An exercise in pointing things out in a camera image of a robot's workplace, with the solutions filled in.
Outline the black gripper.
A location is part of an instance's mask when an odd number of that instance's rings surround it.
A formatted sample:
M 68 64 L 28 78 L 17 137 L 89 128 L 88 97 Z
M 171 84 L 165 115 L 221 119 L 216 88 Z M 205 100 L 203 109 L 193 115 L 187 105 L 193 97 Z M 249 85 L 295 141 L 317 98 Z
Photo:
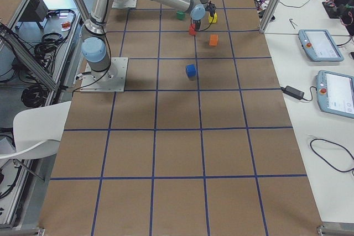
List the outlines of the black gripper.
M 201 20 L 192 19 L 192 28 L 193 30 L 200 30 Z

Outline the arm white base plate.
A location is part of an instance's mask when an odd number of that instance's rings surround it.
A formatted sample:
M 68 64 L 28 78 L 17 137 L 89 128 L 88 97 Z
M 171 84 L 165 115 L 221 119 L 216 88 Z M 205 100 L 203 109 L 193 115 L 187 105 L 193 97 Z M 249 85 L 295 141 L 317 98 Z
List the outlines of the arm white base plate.
M 90 72 L 90 74 L 83 76 L 79 91 L 84 93 L 124 92 L 127 66 L 127 57 L 113 57 L 108 73 L 101 77 L 105 72 L 100 74 L 92 72 L 87 63 L 85 71 Z
M 137 0 L 114 0 L 112 4 L 113 9 L 128 9 L 135 8 Z

